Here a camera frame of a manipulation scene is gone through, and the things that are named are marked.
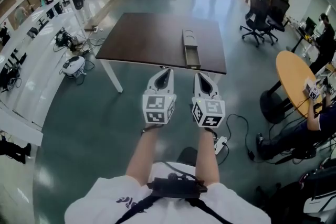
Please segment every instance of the white robot device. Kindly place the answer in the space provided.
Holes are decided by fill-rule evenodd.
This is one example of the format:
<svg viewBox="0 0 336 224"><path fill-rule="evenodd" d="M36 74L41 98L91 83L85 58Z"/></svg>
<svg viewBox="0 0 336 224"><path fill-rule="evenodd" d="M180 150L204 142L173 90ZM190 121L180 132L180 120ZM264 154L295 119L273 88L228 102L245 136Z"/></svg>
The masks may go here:
<svg viewBox="0 0 336 224"><path fill-rule="evenodd" d="M225 102L217 84L203 73L194 79L192 113L199 127L218 128L225 117Z"/></svg>
<svg viewBox="0 0 336 224"><path fill-rule="evenodd" d="M84 66L85 66L85 59L82 56L74 56L67 60L62 67L62 73L64 73L67 77L76 79L81 74L84 76Z"/></svg>
<svg viewBox="0 0 336 224"><path fill-rule="evenodd" d="M170 68L155 74L142 96L146 123L167 124L175 108L174 71Z"/></svg>
<svg viewBox="0 0 336 224"><path fill-rule="evenodd" d="M316 101L320 96L320 90L317 87L316 82L313 82L310 78L306 78L303 92L307 98L311 98L313 101Z"/></svg>

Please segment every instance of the shelf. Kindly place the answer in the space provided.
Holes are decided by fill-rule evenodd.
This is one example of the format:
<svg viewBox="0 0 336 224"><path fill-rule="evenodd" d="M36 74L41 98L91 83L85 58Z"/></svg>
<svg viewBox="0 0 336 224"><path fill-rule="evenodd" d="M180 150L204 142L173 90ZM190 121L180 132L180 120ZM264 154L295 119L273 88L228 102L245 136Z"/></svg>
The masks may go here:
<svg viewBox="0 0 336 224"><path fill-rule="evenodd" d="M68 27L69 22L73 19L73 13L65 13L55 16L35 37L34 40L30 42L27 46L25 52L27 53L27 58L24 61L21 71L20 78L22 84L19 88L14 87L12 91L3 92L0 95L1 101L11 110L13 109L15 102L25 87L29 76L35 71L38 62L44 56L45 51L49 48L53 52L53 44L50 44L51 40L54 38L56 33L63 27Z"/></svg>
<svg viewBox="0 0 336 224"><path fill-rule="evenodd" d="M37 21L44 16L48 10L53 8L61 0L54 0L52 3L46 6L42 6L35 10L20 26L19 28L12 33L10 40L6 46L0 52L0 70L5 66L5 63L11 56L14 49L18 46L19 43L26 37L27 32L34 26L37 26Z"/></svg>
<svg viewBox="0 0 336 224"><path fill-rule="evenodd" d="M70 13L70 17L68 18L66 18L66 16L63 17L64 19L62 19L62 21L66 20L66 23L63 22L64 28L68 33L74 35L79 29L79 26L76 18L73 16L73 13ZM38 113L36 120L38 121L38 125L40 125L41 122L43 124L46 116L45 114L44 119L42 118L43 111L46 110L46 113L48 112L53 97L61 83L61 79L64 77L59 74L61 67L67 59L72 57L72 54L68 49L62 49L58 52L54 52L54 44L55 41L53 40L49 45L47 45L47 48L41 55L40 59L35 63L31 74L25 78L22 77L23 82L25 80L26 83L21 86L21 94L16 99L14 106L14 110L30 122L34 120L34 115ZM47 107L38 108L40 101L42 101L40 106L46 105Z"/></svg>

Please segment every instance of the desk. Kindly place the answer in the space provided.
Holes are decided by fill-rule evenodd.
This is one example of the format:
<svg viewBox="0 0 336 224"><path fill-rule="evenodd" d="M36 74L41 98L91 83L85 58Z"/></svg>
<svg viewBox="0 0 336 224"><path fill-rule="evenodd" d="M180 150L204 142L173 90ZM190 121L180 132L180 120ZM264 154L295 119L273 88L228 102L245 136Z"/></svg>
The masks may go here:
<svg viewBox="0 0 336 224"><path fill-rule="evenodd" d="M183 29L193 30L196 35L199 71L219 74L214 79L217 83L220 75L226 74L226 66L221 32L215 21L169 14L124 13L96 58L101 60L112 82L116 82L116 88L120 84L108 60L187 68Z"/></svg>
<svg viewBox="0 0 336 224"><path fill-rule="evenodd" d="M285 112L293 106L306 116L308 113L308 101L303 93L303 85L306 78L315 81L316 78L309 66L297 55L289 51L282 51L276 60L277 72L280 81L269 91L262 93L260 97L260 107L264 117L271 123L279 123L285 117ZM288 98L282 100L275 91L283 86Z"/></svg>
<svg viewBox="0 0 336 224"><path fill-rule="evenodd" d="M296 43L296 45L291 49L291 48L289 48L288 46L286 46L286 49L288 50L288 51L291 51L291 52L295 52L295 50L296 50L296 48L299 46L299 44L301 43L301 41L303 41L303 40L305 40L306 42L308 42L307 40L306 40L306 35L307 36L310 36L310 35L308 35L306 32L305 32L305 30L304 29L302 29L302 28L295 28L295 30L296 30L296 32L298 32L299 33L299 35L300 35L300 39L299 39L299 41Z"/></svg>

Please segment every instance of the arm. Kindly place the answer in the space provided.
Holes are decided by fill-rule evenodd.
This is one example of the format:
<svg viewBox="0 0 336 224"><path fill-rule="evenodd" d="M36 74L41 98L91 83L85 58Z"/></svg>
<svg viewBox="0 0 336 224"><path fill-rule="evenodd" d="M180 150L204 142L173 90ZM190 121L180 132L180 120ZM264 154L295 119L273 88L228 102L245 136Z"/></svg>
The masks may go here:
<svg viewBox="0 0 336 224"><path fill-rule="evenodd" d="M319 131L319 117L314 118L314 101L309 98L309 106L308 106L308 117L307 117L307 128L311 131Z"/></svg>
<svg viewBox="0 0 336 224"><path fill-rule="evenodd" d="M202 128L199 139L196 177L203 180L205 186L209 186L219 182L219 170L215 155L213 134Z"/></svg>
<svg viewBox="0 0 336 224"><path fill-rule="evenodd" d="M147 184L151 173L157 137L158 129L143 133L127 167L126 175L135 178L141 186Z"/></svg>

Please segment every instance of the black cable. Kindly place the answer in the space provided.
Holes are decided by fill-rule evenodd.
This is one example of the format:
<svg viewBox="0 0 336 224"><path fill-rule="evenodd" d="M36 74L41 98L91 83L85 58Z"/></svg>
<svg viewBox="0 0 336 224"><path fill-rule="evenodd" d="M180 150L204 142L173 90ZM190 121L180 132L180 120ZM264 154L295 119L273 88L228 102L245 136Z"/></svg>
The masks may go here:
<svg viewBox="0 0 336 224"><path fill-rule="evenodd" d="M226 144L226 143L223 143L223 145L226 146L226 148L227 148L227 154L226 154L226 156L224 157L224 159L218 164L218 166L221 165L221 164L227 159L227 157L229 156L229 153L230 153L230 149L229 149L229 147L227 146L227 144Z"/></svg>

